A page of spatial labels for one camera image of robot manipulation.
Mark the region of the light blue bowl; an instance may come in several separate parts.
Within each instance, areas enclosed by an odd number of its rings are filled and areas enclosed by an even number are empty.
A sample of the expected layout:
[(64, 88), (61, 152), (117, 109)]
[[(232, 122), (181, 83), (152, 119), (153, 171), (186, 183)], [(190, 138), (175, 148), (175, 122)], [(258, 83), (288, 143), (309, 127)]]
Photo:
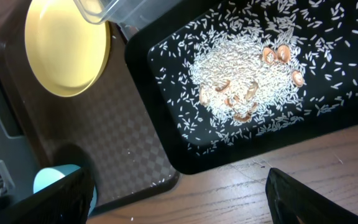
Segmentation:
[(64, 164), (54, 167), (46, 167), (38, 171), (33, 183), (33, 193), (49, 190), (58, 184), (59, 194), (67, 196), (67, 200), (80, 199), (82, 205), (88, 202), (88, 216), (96, 207), (98, 199), (96, 184), (92, 173), (87, 168), (75, 164)]

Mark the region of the yellow round plate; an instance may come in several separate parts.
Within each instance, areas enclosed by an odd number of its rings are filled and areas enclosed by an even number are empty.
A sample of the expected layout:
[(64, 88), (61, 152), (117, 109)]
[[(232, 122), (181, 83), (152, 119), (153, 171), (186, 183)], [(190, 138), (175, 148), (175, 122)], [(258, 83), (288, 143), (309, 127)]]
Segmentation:
[(108, 23), (89, 23), (71, 0), (33, 0), (24, 38), (36, 79), (61, 97), (79, 95), (99, 79), (111, 46)]

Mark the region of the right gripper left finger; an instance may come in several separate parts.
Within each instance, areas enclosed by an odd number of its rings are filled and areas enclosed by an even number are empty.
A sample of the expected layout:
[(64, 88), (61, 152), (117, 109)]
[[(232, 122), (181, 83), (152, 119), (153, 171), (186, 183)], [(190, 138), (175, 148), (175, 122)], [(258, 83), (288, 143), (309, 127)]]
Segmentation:
[(86, 223), (93, 190), (90, 170), (80, 168), (20, 202), (0, 197), (0, 224)]

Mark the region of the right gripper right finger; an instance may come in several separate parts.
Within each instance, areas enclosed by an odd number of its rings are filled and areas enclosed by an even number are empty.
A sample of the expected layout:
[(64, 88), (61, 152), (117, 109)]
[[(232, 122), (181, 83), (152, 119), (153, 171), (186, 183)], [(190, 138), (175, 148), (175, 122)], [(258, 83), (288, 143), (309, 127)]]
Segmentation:
[(358, 223), (358, 215), (323, 197), (280, 169), (269, 170), (265, 192), (274, 224)]

